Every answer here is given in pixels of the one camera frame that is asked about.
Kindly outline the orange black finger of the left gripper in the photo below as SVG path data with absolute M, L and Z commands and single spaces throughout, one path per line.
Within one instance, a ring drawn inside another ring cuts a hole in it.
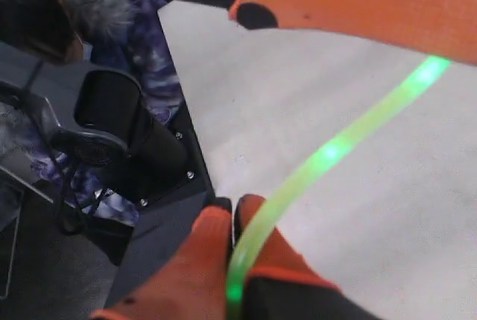
M 319 29 L 476 62 L 476 0 L 235 0 L 248 29 Z

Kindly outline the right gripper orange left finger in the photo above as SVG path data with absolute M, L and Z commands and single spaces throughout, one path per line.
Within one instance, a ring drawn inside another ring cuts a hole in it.
M 91 319 L 225 319 L 225 273 L 232 248 L 232 203 L 203 208 L 174 256 L 145 283 Z

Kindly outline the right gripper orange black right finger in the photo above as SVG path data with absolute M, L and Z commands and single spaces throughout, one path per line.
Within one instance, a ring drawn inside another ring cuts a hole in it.
M 247 272 L 237 319 L 378 319 L 312 270 L 274 228 Z

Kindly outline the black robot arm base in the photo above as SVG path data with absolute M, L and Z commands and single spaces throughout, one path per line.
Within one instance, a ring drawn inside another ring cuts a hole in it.
M 148 110 L 139 83 L 113 70 L 85 74 L 69 112 L 72 123 L 51 144 L 99 170 L 106 179 L 175 178 L 186 167 L 186 148 Z

